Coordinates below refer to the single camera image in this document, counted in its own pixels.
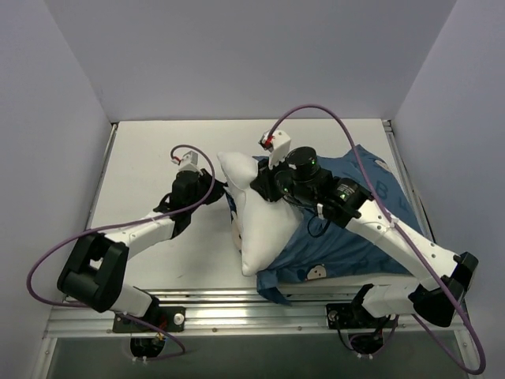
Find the blue cartoon print pillowcase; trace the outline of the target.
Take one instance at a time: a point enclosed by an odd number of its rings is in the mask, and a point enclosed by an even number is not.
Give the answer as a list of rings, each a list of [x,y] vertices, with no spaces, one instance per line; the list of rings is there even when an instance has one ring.
[[[387,210],[414,230],[421,230],[402,187],[382,158],[359,144],[344,156],[320,157],[319,162],[333,175],[352,178],[362,185],[366,183],[364,178],[369,177]],[[235,225],[236,207],[228,194],[228,185],[225,196],[230,208],[234,244],[241,254],[241,236]],[[333,223],[315,220],[306,210],[300,211],[303,220],[286,247],[265,270],[253,275],[258,294],[268,301],[288,304],[286,296],[278,289],[281,283],[306,283],[369,274],[407,274],[401,264],[366,239]]]

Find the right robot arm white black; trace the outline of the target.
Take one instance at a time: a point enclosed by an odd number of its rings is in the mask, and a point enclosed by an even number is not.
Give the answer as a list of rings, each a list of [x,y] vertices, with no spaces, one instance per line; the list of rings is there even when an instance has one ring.
[[[463,314],[461,302],[478,266],[474,255],[431,242],[385,209],[372,185],[321,167],[311,147],[294,149],[282,162],[262,159],[257,168],[251,187],[264,200],[283,199],[360,236],[416,278],[411,287],[364,285],[350,307],[355,323],[366,326],[388,315],[413,314],[448,327],[455,315]]]

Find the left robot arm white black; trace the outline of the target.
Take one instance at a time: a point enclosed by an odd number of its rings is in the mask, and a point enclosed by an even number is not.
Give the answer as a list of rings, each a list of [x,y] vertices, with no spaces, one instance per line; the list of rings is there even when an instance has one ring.
[[[225,184],[205,169],[180,170],[171,191],[143,222],[118,231],[94,231],[77,239],[58,277],[57,288],[98,313],[111,310],[130,315],[141,331],[159,321],[159,300],[125,283],[128,260],[146,249],[178,237],[200,205],[210,205],[225,193]]]

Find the white pillow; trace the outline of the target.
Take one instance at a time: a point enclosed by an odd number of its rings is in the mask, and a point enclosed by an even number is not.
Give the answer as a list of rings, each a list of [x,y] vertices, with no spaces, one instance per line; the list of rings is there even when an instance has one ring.
[[[264,200],[251,184],[258,174],[258,162],[240,152],[217,154],[226,178],[228,194],[236,207],[235,225],[241,236],[241,270],[253,276],[265,270],[279,256],[301,225],[303,214],[283,199]]]

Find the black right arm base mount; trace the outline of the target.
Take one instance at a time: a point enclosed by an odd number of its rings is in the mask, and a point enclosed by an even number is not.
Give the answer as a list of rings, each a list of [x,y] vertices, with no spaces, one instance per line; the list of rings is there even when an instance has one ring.
[[[349,303],[328,303],[325,306],[327,326],[329,329],[359,329],[367,328],[365,321],[355,317]]]

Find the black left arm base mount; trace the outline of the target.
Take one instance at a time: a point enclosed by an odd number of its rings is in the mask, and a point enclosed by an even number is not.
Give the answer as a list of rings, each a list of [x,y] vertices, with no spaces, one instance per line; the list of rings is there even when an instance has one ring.
[[[140,321],[133,321],[124,314],[116,315],[112,326],[114,333],[142,333],[154,332],[150,325],[162,329],[164,332],[182,332],[185,328],[185,311],[183,306],[156,306],[140,317]]]

